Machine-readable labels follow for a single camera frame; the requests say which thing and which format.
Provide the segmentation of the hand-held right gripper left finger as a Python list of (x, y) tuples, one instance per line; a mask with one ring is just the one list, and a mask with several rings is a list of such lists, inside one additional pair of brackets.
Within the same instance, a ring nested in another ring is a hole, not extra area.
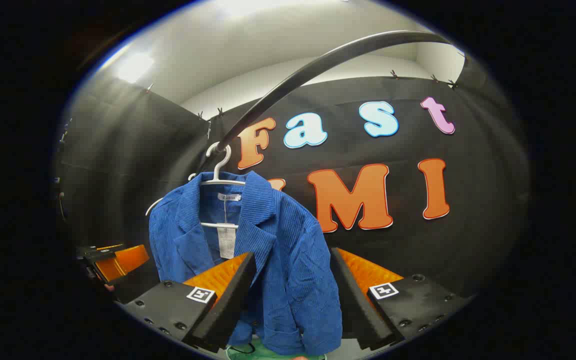
[(226, 349), (256, 275), (252, 252), (184, 282), (160, 282), (119, 306), (124, 312), (188, 349)]

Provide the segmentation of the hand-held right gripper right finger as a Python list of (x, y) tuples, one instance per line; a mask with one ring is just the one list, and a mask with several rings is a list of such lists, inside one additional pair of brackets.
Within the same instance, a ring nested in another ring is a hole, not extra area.
[(379, 352), (400, 346), (471, 303), (420, 273), (402, 276), (338, 247), (330, 249), (330, 267), (339, 290), (342, 337), (361, 350)]

